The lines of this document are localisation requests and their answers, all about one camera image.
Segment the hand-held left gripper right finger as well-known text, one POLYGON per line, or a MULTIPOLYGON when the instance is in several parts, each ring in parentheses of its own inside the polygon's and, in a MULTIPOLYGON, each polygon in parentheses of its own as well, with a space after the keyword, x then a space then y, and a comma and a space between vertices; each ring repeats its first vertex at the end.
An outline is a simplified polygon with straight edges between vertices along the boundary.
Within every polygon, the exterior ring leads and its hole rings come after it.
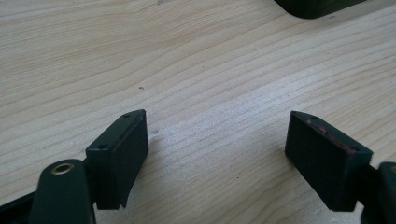
POLYGON ((370 149, 319 117, 292 111, 285 154, 329 209, 354 210, 370 149))

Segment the dark green tray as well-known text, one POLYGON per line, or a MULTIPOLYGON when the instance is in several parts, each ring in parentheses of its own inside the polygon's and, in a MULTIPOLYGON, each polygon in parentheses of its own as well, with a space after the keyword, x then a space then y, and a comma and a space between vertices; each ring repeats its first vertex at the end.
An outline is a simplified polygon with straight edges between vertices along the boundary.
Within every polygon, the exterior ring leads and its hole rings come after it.
POLYGON ((317 19, 352 7, 365 0, 275 0, 289 14, 301 19, 317 19))

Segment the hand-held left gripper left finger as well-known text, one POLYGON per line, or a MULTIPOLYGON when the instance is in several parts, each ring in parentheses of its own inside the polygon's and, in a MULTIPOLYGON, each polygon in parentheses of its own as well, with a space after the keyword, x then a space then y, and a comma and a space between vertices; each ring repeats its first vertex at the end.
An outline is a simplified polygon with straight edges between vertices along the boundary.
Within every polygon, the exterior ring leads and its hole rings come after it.
POLYGON ((86 166, 100 210, 125 207, 149 153, 146 111, 121 115, 86 148, 86 166))

